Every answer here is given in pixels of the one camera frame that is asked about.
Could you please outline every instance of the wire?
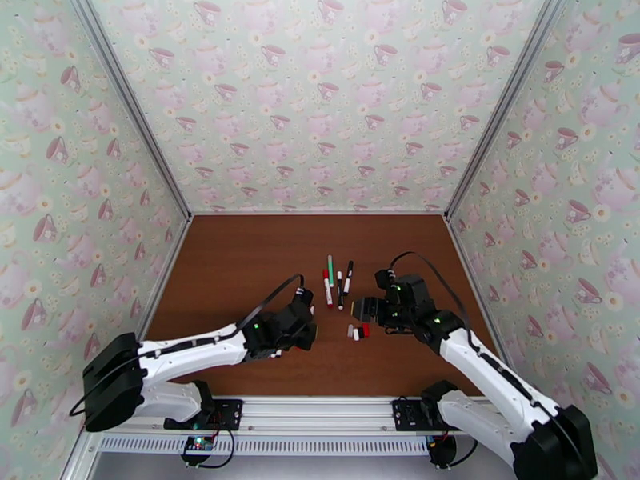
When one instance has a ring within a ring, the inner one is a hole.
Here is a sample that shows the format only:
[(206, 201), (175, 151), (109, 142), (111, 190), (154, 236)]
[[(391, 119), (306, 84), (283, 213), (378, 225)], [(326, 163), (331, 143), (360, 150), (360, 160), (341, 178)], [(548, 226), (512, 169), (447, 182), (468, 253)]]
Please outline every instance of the wire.
[(446, 289), (446, 291), (452, 297), (456, 306), (460, 310), (460, 315), (461, 315), (460, 318), (462, 318), (462, 323), (464, 324), (464, 327), (466, 330), (466, 339), (469, 342), (469, 346), (474, 352), (480, 353), (480, 347), (475, 345), (471, 340), (471, 324), (470, 324), (469, 314), (466, 312), (465, 305), (462, 303), (462, 300), (458, 297), (455, 291), (451, 289), (451, 286), (449, 286), (449, 283), (444, 279), (444, 277), (440, 274), (440, 272), (438, 272), (438, 269), (436, 269), (436, 267), (431, 263), (429, 259), (427, 259), (423, 255), (420, 255), (418, 252), (414, 252), (413, 250), (408, 250), (394, 257), (394, 260), (392, 260), (391, 264), (389, 264), (389, 268), (393, 269), (395, 263), (407, 255), (415, 255), (416, 257), (422, 259), (424, 263), (427, 264), (429, 268), (431, 268), (431, 270), (435, 274), (435, 277), (438, 278), (438, 280), (440, 281), (440, 284), (442, 284), (442, 286)]
[(260, 311), (262, 311), (265, 306), (267, 306), (271, 301), (273, 301), (273, 299), (280, 294), (289, 284), (291, 284), (293, 281), (295, 281), (297, 278), (300, 278), (300, 287), (304, 287), (305, 285), (305, 278), (302, 274), (294, 274), (292, 275), (290, 278), (288, 278), (287, 280), (285, 280), (282, 284), (280, 284), (280, 286), (278, 286), (277, 288), (275, 288), (273, 290), (273, 292), (271, 292), (271, 294), (269, 294), (266, 298), (264, 298), (262, 300), (262, 302), (260, 302), (260, 304), (258, 304), (247, 316), (245, 316), (242, 321), (240, 321), (240, 323), (236, 326), (235, 330), (232, 333), (223, 335), (223, 336), (215, 336), (212, 338), (207, 338), (204, 340), (201, 340), (199, 342), (197, 342), (196, 345), (193, 344), (193, 342), (191, 340), (185, 340), (184, 342), (178, 342), (172, 346), (167, 346), (165, 348), (161, 348), (158, 350), (151, 350), (149, 352), (146, 352), (145, 354), (142, 355), (136, 355), (135, 357), (132, 357), (126, 361), (124, 361), (123, 363), (119, 364), (118, 366), (116, 366), (115, 368), (109, 370), (109, 372), (107, 372), (104, 377), (100, 378), (100, 380), (98, 380), (93, 387), (91, 387), (86, 394), (84, 394), (80, 400), (78, 400), (78, 402), (76, 402), (74, 404), (74, 406), (71, 408), (71, 411), (69, 411), (69, 416), (71, 417), (75, 417), (75, 416), (79, 416), (80, 414), (83, 414), (86, 412), (86, 409), (82, 409), (82, 410), (76, 410), (77, 408), (80, 407), (80, 404), (82, 404), (86, 398), (88, 398), (98, 387), (100, 387), (100, 385), (107, 380), (111, 375), (115, 374), (116, 372), (120, 371), (120, 369), (128, 366), (129, 364), (131, 364), (132, 362), (135, 362), (137, 360), (139, 360), (140, 358), (157, 358), (160, 355), (166, 355), (166, 354), (172, 354), (175, 352), (179, 352), (179, 351), (183, 351), (183, 350), (188, 350), (190, 348), (197, 348), (199, 346), (205, 346), (205, 345), (211, 345), (211, 344), (215, 344), (218, 343), (222, 340), (228, 340), (230, 338), (233, 338), (235, 335), (237, 335), (238, 333), (240, 333), (240, 331), (247, 326), (250, 321), (252, 319), (254, 319), (256, 317), (256, 315), (258, 315), (258, 313), (260, 313)]
[(452, 466), (458, 466), (460, 463), (465, 462), (466, 460), (469, 459), (469, 457), (474, 453), (475, 449), (478, 448), (478, 440), (474, 440), (474, 444), (472, 445), (471, 449), (469, 450), (469, 453), (467, 453), (466, 455), (464, 455), (462, 458), (460, 458), (459, 460), (456, 460), (453, 463), (450, 463), (449, 465), (447, 465), (448, 468), (451, 468)]
[(223, 468), (224, 466), (229, 465), (229, 462), (234, 458), (234, 453), (235, 453), (235, 438), (234, 438), (234, 434), (231, 433), (231, 430), (225, 430), (227, 433), (229, 433), (229, 436), (231, 436), (231, 453), (229, 453), (229, 456), (227, 457), (227, 459), (220, 463), (220, 465), (198, 465), (197, 468), (204, 468), (205, 470), (217, 470), (218, 468)]
[(582, 453), (580, 452), (580, 450), (578, 449), (578, 447), (576, 446), (576, 444), (574, 443), (574, 440), (571, 439), (571, 436), (569, 436), (569, 433), (566, 432), (566, 429), (564, 428), (564, 426), (562, 424), (560, 424), (560, 421), (558, 421), (549, 411), (547, 408), (545, 408), (540, 401), (535, 401), (532, 403), (533, 407), (539, 407), (540, 409), (542, 409), (544, 411), (544, 413), (549, 416), (549, 420), (551, 420), (551, 422), (556, 426), (556, 428), (558, 428), (561, 432), (562, 432), (562, 436), (565, 437), (565, 439), (568, 441), (569, 446), (571, 446), (571, 449), (574, 451), (576, 457), (578, 458), (578, 461), (580, 462), (580, 466), (582, 467), (582, 470), (585, 474), (585, 478), (591, 478), (592, 475), (590, 474), (590, 470), (589, 467), (586, 464), (586, 461), (584, 459), (584, 457), (582, 456)]

